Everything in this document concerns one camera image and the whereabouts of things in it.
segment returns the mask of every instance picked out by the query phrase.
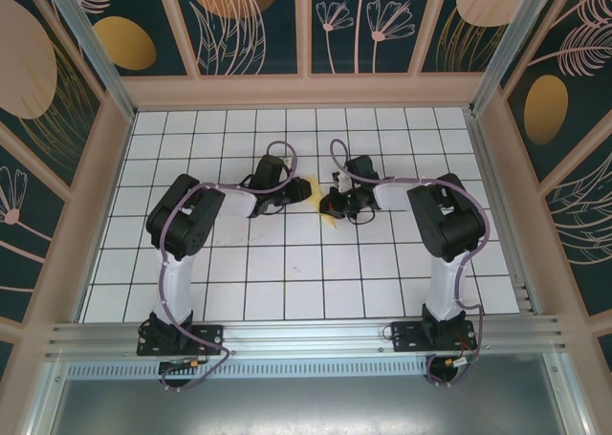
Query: ventilation slot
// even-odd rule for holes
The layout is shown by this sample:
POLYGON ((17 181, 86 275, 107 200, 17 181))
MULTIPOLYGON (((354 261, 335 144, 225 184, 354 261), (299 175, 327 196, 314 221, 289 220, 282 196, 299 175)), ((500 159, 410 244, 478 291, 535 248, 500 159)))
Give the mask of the ventilation slot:
MULTIPOLYGON (((159 362, 81 362, 72 363, 68 381, 102 380, 158 380, 159 362)), ((212 364, 197 368, 178 370, 168 375, 169 379, 184 379, 185 376, 199 378, 207 373, 212 364)), ((423 375, 426 359, 421 357, 382 359, 277 359, 250 360, 231 359, 210 376, 212 379, 247 378, 317 378, 358 376, 423 375)))

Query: white grid mat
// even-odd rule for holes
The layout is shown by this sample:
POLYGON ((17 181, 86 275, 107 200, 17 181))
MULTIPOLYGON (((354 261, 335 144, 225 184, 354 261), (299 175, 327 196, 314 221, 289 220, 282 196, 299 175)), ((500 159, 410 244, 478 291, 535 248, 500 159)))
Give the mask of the white grid mat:
MULTIPOLYGON (((458 108, 139 113, 81 319, 147 318, 159 273, 145 215, 179 174, 239 183, 266 146, 282 140, 299 156, 297 175, 318 176, 325 194, 336 170, 329 157, 334 138, 354 157, 369 155, 382 176, 457 174, 492 221, 458 108)), ((284 154, 277 149, 273 154, 284 154)), ((386 211, 368 225, 337 224, 331 229, 308 202, 253 220, 218 218, 196 259, 194 319, 420 315, 430 257, 413 215, 386 211)), ((498 239, 493 225, 492 242, 468 267, 464 301, 482 302, 486 314, 518 313, 498 239)))

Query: black mounting plate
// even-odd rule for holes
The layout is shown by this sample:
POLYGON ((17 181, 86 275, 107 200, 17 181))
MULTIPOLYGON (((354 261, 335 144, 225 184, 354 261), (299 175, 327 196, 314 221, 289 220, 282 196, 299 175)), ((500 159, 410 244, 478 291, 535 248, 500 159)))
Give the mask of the black mounting plate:
POLYGON ((459 337, 471 348, 476 349, 474 326, 469 320, 463 320, 456 329, 440 335, 436 345, 432 346, 427 340, 420 320, 411 322, 393 322, 390 325, 395 352, 435 352, 435 351, 461 351, 459 337))
MULTIPOLYGON (((223 344, 223 326, 192 325, 191 333, 205 341, 223 344)), ((183 349, 169 345, 158 345, 153 329, 146 325, 141 327, 136 355, 140 357, 173 357, 173 356, 220 356, 221 351, 212 347, 204 347, 190 340, 183 349)))

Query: cable connector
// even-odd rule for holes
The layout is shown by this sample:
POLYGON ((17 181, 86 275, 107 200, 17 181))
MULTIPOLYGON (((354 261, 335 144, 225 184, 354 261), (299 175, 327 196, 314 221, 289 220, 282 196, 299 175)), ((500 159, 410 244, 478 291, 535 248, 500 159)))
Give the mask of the cable connector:
POLYGON ((460 357, 459 359, 454 360, 452 362, 452 366, 455 368, 459 368, 460 366, 467 365, 467 364, 468 364, 468 359, 466 359, 465 357, 460 357))

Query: dark teal wallpaper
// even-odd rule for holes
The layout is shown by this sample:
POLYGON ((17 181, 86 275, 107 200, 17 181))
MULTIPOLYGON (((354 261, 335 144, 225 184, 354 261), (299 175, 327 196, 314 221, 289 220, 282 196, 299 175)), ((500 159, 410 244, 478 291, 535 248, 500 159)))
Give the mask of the dark teal wallpaper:
POLYGON ((544 17, 546 16, 546 13, 551 8, 551 5, 553 5, 554 2, 555 2, 555 0, 547 0, 546 1, 546 4, 544 5, 544 8, 539 13, 539 16, 537 17, 537 19, 535 20, 535 23, 532 26, 531 31, 529 32, 529 34, 527 35, 527 37, 523 41, 523 44, 520 47, 520 49, 518 50, 518 52, 516 52, 516 55, 514 56, 514 59, 513 59, 512 63, 508 67, 508 70, 506 70, 506 73, 501 78, 501 87, 502 88, 506 87, 506 83, 510 79, 510 76, 513 74, 514 69, 516 68, 516 65, 518 64, 518 61, 523 56, 523 53, 525 53, 525 50, 529 47, 529 44, 531 43, 532 39, 534 38, 534 35, 536 34, 537 30, 539 29, 539 26, 542 24, 542 19, 544 19, 544 17))
POLYGON ((546 202, 586 311, 612 309, 612 136, 546 202))
POLYGON ((0 122, 67 185, 99 109, 32 0, 0 0, 0 122))
POLYGON ((4 370, 7 369, 9 359, 11 358, 12 344, 5 341, 0 341, 0 381, 4 376, 4 370))
POLYGON ((612 334, 598 337, 600 342, 601 351, 605 357, 605 361, 608 364, 608 369, 612 373, 612 334))
POLYGON ((423 72, 483 72, 521 0, 444 0, 423 72))
POLYGON ((405 73, 426 3, 313 0, 313 74, 405 73))
POLYGON ((612 0, 568 0, 508 98, 543 180, 612 109, 612 0))
POLYGON ((202 75, 296 74, 295 0, 179 0, 202 75))
POLYGON ((63 207, 0 147, 0 316, 23 320, 63 207))
POLYGON ((77 1, 121 76, 186 75, 162 0, 77 1))

